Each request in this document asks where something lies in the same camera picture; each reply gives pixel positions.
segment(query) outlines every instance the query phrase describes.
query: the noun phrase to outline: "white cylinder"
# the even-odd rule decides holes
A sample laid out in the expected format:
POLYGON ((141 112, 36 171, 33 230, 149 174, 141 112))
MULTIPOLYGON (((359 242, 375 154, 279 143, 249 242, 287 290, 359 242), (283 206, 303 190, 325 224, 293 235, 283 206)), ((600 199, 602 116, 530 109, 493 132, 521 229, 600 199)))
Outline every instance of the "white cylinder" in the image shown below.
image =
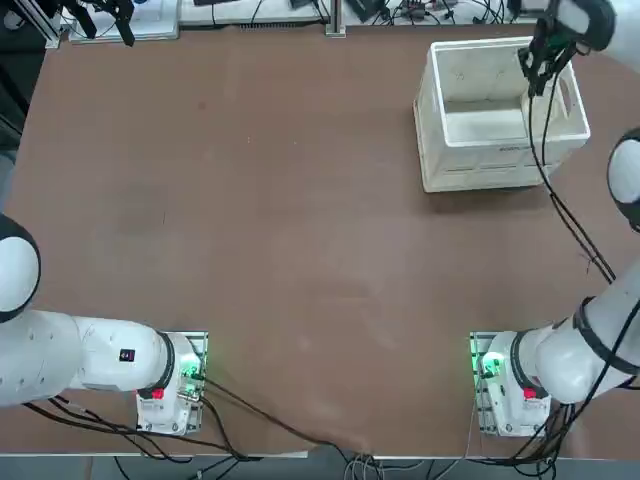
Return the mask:
POLYGON ((0 406, 59 394, 80 365, 80 337, 73 318, 27 310, 0 324, 0 406))
POLYGON ((82 359, 69 388, 132 391, 153 386, 167 367, 158 333, 126 320, 75 317, 82 359))

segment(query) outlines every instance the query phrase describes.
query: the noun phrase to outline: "black sticker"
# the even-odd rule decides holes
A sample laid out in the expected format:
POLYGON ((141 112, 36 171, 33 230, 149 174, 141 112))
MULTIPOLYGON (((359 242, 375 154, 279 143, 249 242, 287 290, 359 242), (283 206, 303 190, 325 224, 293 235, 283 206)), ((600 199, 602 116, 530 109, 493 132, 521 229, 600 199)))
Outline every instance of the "black sticker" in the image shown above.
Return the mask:
POLYGON ((133 362, 136 358, 135 350, 127 350, 126 348, 120 349, 120 361, 121 362, 133 362))

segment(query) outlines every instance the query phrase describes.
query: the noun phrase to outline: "tabletop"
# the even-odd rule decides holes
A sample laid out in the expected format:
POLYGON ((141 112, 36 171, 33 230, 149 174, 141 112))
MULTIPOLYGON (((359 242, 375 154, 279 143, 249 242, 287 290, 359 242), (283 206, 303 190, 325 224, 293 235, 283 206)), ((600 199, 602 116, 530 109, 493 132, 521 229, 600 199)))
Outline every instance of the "tabletop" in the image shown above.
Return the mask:
MULTIPOLYGON (((300 430, 462 455, 469 333, 544 325, 604 287, 541 188, 422 191, 411 104, 430 43, 529 31, 228 29, 49 51, 7 208, 41 249, 34 307, 207 330, 209 373, 300 430)), ((637 125, 640 77, 602 56, 574 65, 593 134, 553 182, 620 272, 638 239, 605 174, 637 125)), ((135 418, 131 394, 73 398, 135 418)), ((212 399, 241 451, 309 447, 212 399)), ((637 401, 594 401, 563 454, 638 459, 637 401)), ((16 432, 2 452, 133 451, 23 407, 0 423, 16 432)), ((472 433, 471 455, 514 450, 472 433)), ((199 438, 219 439, 213 422, 199 438)))

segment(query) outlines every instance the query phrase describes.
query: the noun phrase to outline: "wire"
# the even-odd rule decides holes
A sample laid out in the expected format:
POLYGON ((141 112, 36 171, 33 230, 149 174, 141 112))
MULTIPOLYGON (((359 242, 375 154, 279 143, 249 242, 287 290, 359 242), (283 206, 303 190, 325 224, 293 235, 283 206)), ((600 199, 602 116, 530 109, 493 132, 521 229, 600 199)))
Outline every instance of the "wire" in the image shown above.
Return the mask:
POLYGON ((118 424, 114 424, 111 422, 107 422, 106 420, 104 420, 102 417, 100 417, 98 414, 96 414, 95 412, 91 411, 91 410, 87 410, 83 407, 80 407, 79 405, 75 405, 75 404, 71 404, 71 402, 69 402, 69 400, 67 400, 66 398, 57 395, 55 397, 55 399, 50 398, 49 399, 49 403, 51 403, 54 407, 56 407, 58 410, 66 413, 67 415, 69 415, 72 418, 76 418, 78 420, 86 420, 88 422, 91 423, 98 423, 100 425, 104 425, 109 427, 113 432, 117 433, 118 435, 121 435, 125 440, 127 440, 129 443, 131 443, 132 445, 134 445, 138 450, 140 450, 140 452, 143 455, 146 455, 150 458, 153 458, 154 460, 168 460, 172 463, 190 463, 192 459, 177 459, 174 457, 171 457, 170 455, 168 455, 164 450, 162 450, 162 448, 160 448, 160 446, 154 442, 152 439, 147 437, 147 434, 145 434, 144 432, 137 432, 137 433, 122 433, 119 428, 124 427, 127 428, 126 425, 118 425, 118 424), (88 415, 90 415, 92 418, 88 418, 85 415, 79 415, 77 413, 73 413, 71 411, 69 411, 67 408, 65 408, 64 406, 60 405, 57 401, 60 400, 62 402, 64 402, 65 404, 69 405, 69 406, 74 406, 78 409, 80 409, 83 412, 86 412, 88 415), (160 457, 157 457, 151 453, 149 453, 149 451, 147 451, 144 447, 142 447, 141 445, 138 445, 134 440, 132 440, 131 438, 128 437, 128 435, 137 435, 140 438, 143 438, 144 440, 148 441, 149 443, 151 443, 151 445, 153 445, 156 450, 158 450, 158 452, 160 453, 160 457))
MULTIPOLYGON (((557 87, 558 79, 560 77, 560 73, 561 72, 558 72, 556 74, 555 78, 554 78, 554 82, 553 82, 553 86, 552 86, 552 95, 551 95, 551 98, 549 100, 549 109, 547 111, 547 118, 545 120, 545 128, 544 128, 544 133, 543 133, 543 136, 542 136, 542 159, 543 159, 543 162, 546 162, 546 158, 545 158, 545 155, 546 155, 546 143, 547 143, 547 134, 548 134, 548 131, 549 131, 549 123, 550 123, 550 118, 551 118, 551 111, 552 111, 552 107, 553 107, 552 102, 553 102, 553 98, 554 98, 554 94, 555 94, 555 89, 557 87)), ((571 223, 573 223, 573 225, 575 225, 575 227, 578 229, 578 231, 582 234, 582 236, 583 236, 584 240, 586 241, 586 243, 593 250, 593 253, 586 247, 586 245, 583 242, 578 241, 579 245, 581 246, 583 251, 587 254, 587 257, 598 267, 598 269, 602 273, 602 275, 605 278, 605 280, 608 283, 613 283, 613 281, 616 279, 616 275, 613 272, 613 269, 607 263, 607 261, 604 259, 604 257, 602 256, 602 253, 600 253, 600 251, 598 250, 598 248, 596 247, 594 242, 591 240, 591 237, 589 237, 589 235, 587 234, 585 229, 576 220, 576 218, 573 215, 573 213, 571 213, 571 210, 569 210, 569 208, 562 201, 562 199, 560 199, 560 197, 556 194, 556 192, 553 189, 553 187, 551 186, 551 182, 549 182, 547 174, 544 171, 544 168, 542 166, 544 163, 541 164, 540 159, 538 158, 538 154, 536 152, 536 147, 535 147, 535 144, 534 144, 534 141, 533 141, 533 96, 529 97, 529 146, 531 147, 531 152, 533 154, 533 158, 534 158, 534 161, 536 163, 536 167, 538 168, 538 171, 540 172, 540 175, 542 177, 542 181, 544 182, 545 186, 547 187, 547 191, 549 193, 549 196, 552 199, 552 203, 553 203, 556 211, 558 212, 558 214, 560 215, 561 218, 563 218, 563 215, 560 212, 561 211, 564 212, 566 214, 566 216, 568 217, 568 219, 571 221, 571 223)), ((565 226, 567 226, 567 224, 569 223, 569 220, 563 219, 563 223, 565 223, 565 226)), ((574 238, 576 238, 577 237, 577 233, 573 230, 573 228, 570 228, 569 226, 567 226, 567 228, 569 228, 569 230, 572 232, 572 235, 574 236, 574 238)))
POLYGON ((104 37, 107 33, 109 33, 111 31, 111 29, 115 26, 116 21, 114 20, 113 23, 111 24, 111 26, 109 28, 107 28, 104 32, 102 32, 100 35, 96 35, 93 38, 89 38, 86 35, 83 35, 82 33, 78 32, 75 28, 73 28, 73 26, 69 23, 69 21, 71 20, 70 18, 65 17, 64 15, 60 15, 60 18, 62 18, 62 21, 64 23, 67 24, 67 27, 69 27, 71 30, 73 30, 73 32, 78 35, 79 37, 84 38, 85 40, 95 40, 96 38, 100 38, 100 37, 104 37))
POLYGON ((436 460, 433 459, 431 460, 431 463, 429 464, 429 469, 427 470, 427 475, 424 477, 425 480, 430 480, 429 477, 431 477, 431 470, 433 470, 433 466, 435 465, 436 460))
POLYGON ((526 449, 528 447, 528 445, 530 445, 533 442, 533 440, 536 438, 536 436, 541 431, 541 428, 545 427, 545 425, 549 421, 549 419, 547 419, 547 422, 545 422, 545 424, 542 425, 541 428, 538 428, 538 430, 536 431, 536 434, 534 434, 525 443, 525 445, 522 448, 520 448, 520 450, 518 450, 518 452, 516 452, 512 457, 510 457, 508 459, 490 459, 490 458, 488 458, 488 459, 485 459, 485 460, 470 460, 470 461, 475 462, 475 463, 483 463, 485 465, 498 465, 498 466, 511 466, 511 467, 517 467, 517 466, 524 465, 524 464, 536 463, 536 473, 535 473, 535 475, 523 472, 523 471, 521 471, 520 469, 517 469, 517 468, 516 468, 516 470, 521 475, 524 475, 524 476, 527 476, 527 477, 534 477, 534 478, 540 478, 542 475, 544 475, 548 471, 551 471, 552 475, 553 475, 553 478, 555 478, 556 473, 557 473, 556 472, 555 463, 556 463, 556 461, 558 459, 562 442, 564 441, 564 439, 567 436, 569 430, 571 429, 571 426, 582 415, 582 413, 585 411, 585 409, 589 406, 591 401, 594 399, 596 393, 598 392, 598 388, 602 384, 602 382, 603 382, 604 378, 606 377, 609 369, 611 368, 611 363, 613 362, 613 359, 616 357, 616 355, 618 353, 618 350, 620 349, 620 346, 622 345, 624 337, 627 334, 627 331, 631 327, 631 324, 633 323, 633 320, 638 315, 639 311, 640 311, 640 299, 636 301, 634 307, 631 309, 631 312, 627 316, 622 328, 620 329, 620 333, 618 334, 618 337, 616 338, 616 341, 614 342, 614 345, 611 348, 611 351, 610 351, 609 355, 607 356, 607 359, 605 360, 605 363, 604 363, 604 366, 602 368, 602 371, 598 375, 596 381, 593 383, 593 385, 592 385, 587 397, 583 401, 583 403, 580 406, 580 408, 576 410, 576 406, 575 405, 561 405, 560 408, 556 410, 556 412, 554 414, 554 420, 553 420, 553 424, 552 425, 554 425, 555 421, 556 421, 555 415, 557 415, 557 413, 559 411, 563 411, 564 412, 563 425, 560 428, 560 430, 558 430, 557 432, 554 432, 554 433, 550 433, 550 431, 547 432, 545 442, 543 442, 535 450, 535 452, 533 452, 531 455, 529 455, 527 457, 517 458, 518 455, 520 455, 520 453, 522 453, 524 451, 524 449, 526 449), (551 442, 553 442, 554 440, 555 440, 555 443, 552 445, 551 448, 548 448, 548 445, 551 442), (541 460, 545 460, 545 459, 547 460, 547 467, 546 467, 546 469, 544 471, 540 471, 539 464, 540 464, 541 460))
POLYGON ((329 14, 329 12, 327 11, 327 7, 324 5, 324 3, 322 3, 322 6, 324 8, 325 13, 327 14, 327 18, 325 18, 325 16, 322 14, 322 10, 320 10, 320 5, 318 0, 312 0, 311 3, 313 3, 313 6, 315 7, 315 9, 318 12, 318 15, 320 16, 320 21, 322 22, 323 25, 327 25, 329 23, 328 18, 331 17, 331 15, 329 14))
POLYGON ((379 19, 381 16, 383 16, 383 12, 386 12, 387 14, 389 13, 388 5, 389 5, 389 2, 390 2, 390 1, 391 1, 391 0, 386 0, 386 2, 384 2, 384 6, 383 6, 383 8, 381 8, 381 9, 379 9, 379 10, 378 10, 378 14, 376 15, 376 18, 374 18, 374 19, 373 19, 373 22, 371 22, 371 25, 375 25, 375 24, 376 24, 376 22, 378 21, 378 19, 379 19))
POLYGON ((198 480, 202 478, 202 475, 207 473, 209 470, 213 470, 214 468, 216 468, 219 465, 222 465, 230 460, 232 460, 233 457, 225 457, 222 460, 218 460, 217 462, 212 463, 211 465, 209 465, 208 467, 202 468, 200 470, 198 470, 195 475, 191 475, 189 478, 187 478, 187 480, 198 480))
POLYGON ((282 420, 280 420, 276 416, 271 415, 271 414, 265 412, 264 410, 261 410, 260 408, 256 407, 255 405, 252 405, 251 403, 247 402, 246 400, 244 400, 239 395, 236 395, 235 393, 230 391, 228 388, 220 385, 219 383, 214 382, 213 380, 210 380, 210 379, 208 379, 206 377, 203 377, 201 375, 196 375, 196 376, 193 376, 192 378, 205 381, 206 383, 208 383, 212 387, 216 388, 217 390, 220 390, 221 392, 225 393, 229 397, 231 397, 234 400, 236 400, 236 401, 240 402, 241 404, 243 404, 248 409, 252 410, 253 412, 255 412, 255 413, 259 414, 259 415, 261 415, 262 417, 264 417, 267 420, 269 420, 271 423, 279 426, 283 430, 286 430, 287 432, 291 433, 292 435, 295 435, 298 438, 301 438, 301 439, 303 439, 303 440, 305 440, 307 442, 310 442, 310 443, 315 443, 316 445, 326 445, 326 446, 329 446, 329 447, 333 447, 334 449, 336 449, 338 451, 338 453, 340 453, 340 456, 344 459, 345 463, 349 463, 349 460, 347 459, 345 454, 342 452, 340 447, 338 447, 335 443, 330 442, 328 440, 323 440, 323 439, 320 439, 320 438, 316 438, 316 437, 308 435, 308 434, 306 434, 304 432, 301 432, 300 430, 298 430, 298 429, 296 429, 296 428, 284 423, 282 420))
POLYGON ((116 466, 118 467, 118 470, 120 470, 120 473, 125 478, 125 480, 131 480, 129 475, 127 475, 127 472, 125 472, 124 468, 122 468, 122 465, 120 465, 120 460, 118 460, 118 457, 113 457, 113 459, 115 460, 116 466))
POLYGON ((416 468, 420 468, 424 465, 426 460, 420 460, 412 465, 391 465, 391 466, 380 466, 382 470, 385 472, 407 472, 409 470, 415 470, 416 468))
POLYGON ((454 460, 453 462, 451 462, 449 465, 447 465, 445 468, 442 469, 442 471, 437 474, 435 477, 433 477, 433 480, 439 480, 440 478, 444 477, 447 473, 449 473, 451 470, 453 470, 453 467, 455 467, 458 462, 460 461, 460 459, 458 460, 454 460))
POLYGON ((454 18, 455 14, 454 14, 453 10, 451 10, 451 8, 449 7, 449 4, 447 3, 447 0, 442 0, 442 3, 444 5, 444 7, 447 9, 446 17, 450 18, 451 19, 451 23, 453 23, 455 25, 456 24, 456 19, 454 18))
POLYGON ((498 17, 498 13, 497 13, 495 10, 493 10, 493 9, 491 8, 490 3, 489 3, 489 0, 487 0, 487 3, 483 3, 483 2, 481 2, 480 0, 465 0, 465 1, 469 1, 469 2, 476 3, 476 4, 478 4, 478 5, 483 6, 483 7, 486 9, 486 10, 485 10, 485 13, 486 13, 486 12, 490 12, 490 13, 491 13, 491 15, 493 15, 493 21, 494 21, 495 23, 501 23, 501 22, 500 22, 500 20, 499 20, 499 17, 498 17))
POLYGON ((162 437, 162 438, 171 438, 173 440, 178 440, 180 442, 185 442, 185 443, 191 443, 193 445, 202 445, 205 447, 211 447, 211 448, 216 448, 218 450, 222 450, 224 452, 227 452, 226 448, 223 445, 218 445, 217 443, 213 443, 213 442, 206 442, 203 440, 195 440, 193 438, 188 438, 188 437, 181 437, 179 435, 170 435, 170 434, 165 434, 165 433, 158 433, 158 432, 139 432, 137 430, 133 430, 129 427, 126 427, 124 425, 118 425, 118 424, 112 424, 115 425, 116 427, 118 427, 118 432, 114 432, 111 428, 107 429, 107 428, 101 428, 101 427, 96 427, 93 425, 87 425, 85 423, 80 423, 80 422, 74 422, 73 420, 69 420, 66 419, 64 417, 60 417, 58 415, 55 415, 43 408, 40 408, 32 403, 24 403, 23 404, 24 407, 28 408, 29 410, 37 413, 38 415, 41 415, 49 420, 52 420, 56 423, 60 423, 63 425, 68 425, 71 427, 78 427, 78 428, 82 428, 84 430, 90 430, 90 431, 94 431, 94 432, 100 432, 100 433, 106 433, 106 434, 110 434, 110 435, 120 435, 120 432, 124 432, 127 433, 129 435, 140 435, 141 433, 143 433, 144 436, 146 437, 162 437))
POLYGON ((203 405, 205 407, 207 407, 209 409, 209 411, 213 414, 213 418, 215 419, 216 424, 218 425, 218 430, 220 430, 220 436, 222 436, 222 441, 224 442, 224 446, 227 448, 229 453, 231 453, 233 458, 235 458, 239 462, 251 461, 252 459, 250 457, 247 457, 246 455, 238 452, 231 445, 231 441, 229 440, 229 436, 227 435, 227 432, 226 432, 226 430, 224 428, 224 424, 222 423, 222 417, 220 417, 220 414, 218 413, 218 410, 216 410, 216 407, 213 406, 213 403, 211 403, 208 399, 206 399, 204 397, 201 398, 201 401, 202 401, 203 405))
POLYGON ((640 391, 640 386, 634 386, 633 385, 633 382, 636 381, 636 378, 638 378, 638 377, 637 376, 631 377, 626 382, 623 382, 620 385, 618 385, 617 388, 620 388, 622 390, 639 390, 640 391))
POLYGON ((429 12, 428 10, 425 10, 425 11, 424 11, 424 14, 425 14, 427 17, 431 17, 431 18, 433 18, 433 19, 436 21, 436 23, 437 23, 438 25, 442 25, 442 22, 440 22, 440 19, 439 19, 438 17, 436 17, 433 13, 429 12))
POLYGON ((238 464, 240 463, 239 460, 236 460, 235 463, 233 465, 229 465, 229 467, 227 467, 227 469, 222 472, 220 475, 218 475, 216 477, 216 480, 222 480, 224 477, 227 476, 227 474, 229 474, 231 472, 231 470, 233 470, 234 468, 236 468, 238 466, 238 464))
POLYGON ((255 11, 253 12, 253 16, 251 17, 251 23, 250 25, 253 25, 253 22, 256 19, 256 15, 258 15, 258 10, 260 10, 260 6, 262 5, 262 2, 264 2, 264 0, 260 0, 258 2, 258 6, 256 7, 255 11))

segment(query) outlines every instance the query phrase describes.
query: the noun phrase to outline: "green led light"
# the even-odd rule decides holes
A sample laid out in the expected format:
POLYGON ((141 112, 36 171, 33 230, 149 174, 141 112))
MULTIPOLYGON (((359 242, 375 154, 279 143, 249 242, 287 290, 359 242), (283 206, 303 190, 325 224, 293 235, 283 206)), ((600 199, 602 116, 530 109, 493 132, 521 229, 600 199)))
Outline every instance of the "green led light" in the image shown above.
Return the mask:
POLYGON ((496 352, 488 352, 482 358, 482 368, 486 373, 497 375, 500 373, 500 367, 504 362, 504 355, 496 352))
POLYGON ((197 375, 199 371, 200 371, 200 366, 197 363, 196 364, 189 363, 186 367, 183 367, 181 370, 183 377, 193 377, 194 375, 197 375))

